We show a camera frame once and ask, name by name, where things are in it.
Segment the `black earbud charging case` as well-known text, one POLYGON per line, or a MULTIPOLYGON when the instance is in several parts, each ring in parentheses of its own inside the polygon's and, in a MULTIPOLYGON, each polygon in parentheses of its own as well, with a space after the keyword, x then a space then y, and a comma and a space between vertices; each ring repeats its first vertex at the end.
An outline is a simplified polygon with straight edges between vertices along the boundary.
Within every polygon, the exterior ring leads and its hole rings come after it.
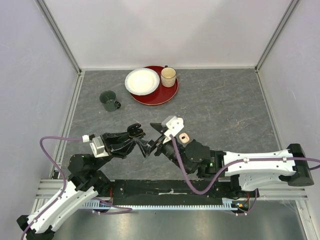
POLYGON ((133 138, 143 138, 146 134, 141 128, 142 125, 140 123, 134 123, 127 127, 128 137, 130 139, 133 138))

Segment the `pink earbud charging case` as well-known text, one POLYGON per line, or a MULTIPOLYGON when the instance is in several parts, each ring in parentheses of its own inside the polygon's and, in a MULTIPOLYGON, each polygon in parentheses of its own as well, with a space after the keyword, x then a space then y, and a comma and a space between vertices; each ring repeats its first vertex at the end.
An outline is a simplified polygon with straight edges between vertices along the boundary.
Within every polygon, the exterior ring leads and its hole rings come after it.
POLYGON ((179 140, 182 144, 187 144, 190 142, 190 137, 184 132, 179 135, 179 140))

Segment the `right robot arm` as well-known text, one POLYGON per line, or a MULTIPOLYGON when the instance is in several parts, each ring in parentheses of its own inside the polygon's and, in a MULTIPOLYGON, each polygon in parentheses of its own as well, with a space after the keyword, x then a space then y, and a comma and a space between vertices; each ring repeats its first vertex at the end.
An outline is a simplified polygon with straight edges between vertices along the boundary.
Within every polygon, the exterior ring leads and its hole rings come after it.
POLYGON ((151 126, 160 133, 156 141, 134 140, 143 156, 165 155, 180 168, 187 185, 198 195, 208 192, 221 175, 235 178, 229 184, 229 191, 235 197, 279 182, 286 182, 291 187, 314 185, 308 165, 310 159, 305 157, 299 144, 267 153, 217 151, 196 140, 179 144, 176 135, 184 128, 181 117, 151 123, 151 126))

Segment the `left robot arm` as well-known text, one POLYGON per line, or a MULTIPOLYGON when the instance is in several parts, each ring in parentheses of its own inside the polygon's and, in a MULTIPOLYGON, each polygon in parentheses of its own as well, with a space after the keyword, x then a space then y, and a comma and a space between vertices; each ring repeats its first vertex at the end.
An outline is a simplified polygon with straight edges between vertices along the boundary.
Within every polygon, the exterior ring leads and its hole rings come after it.
POLYGON ((39 210, 17 219, 23 240, 51 240, 61 225, 89 200, 106 196, 111 181, 100 170, 113 158, 125 159, 144 137, 142 129, 100 136, 83 135, 73 141, 89 143, 91 153, 74 154, 69 161, 69 176, 59 169, 63 185, 39 210))

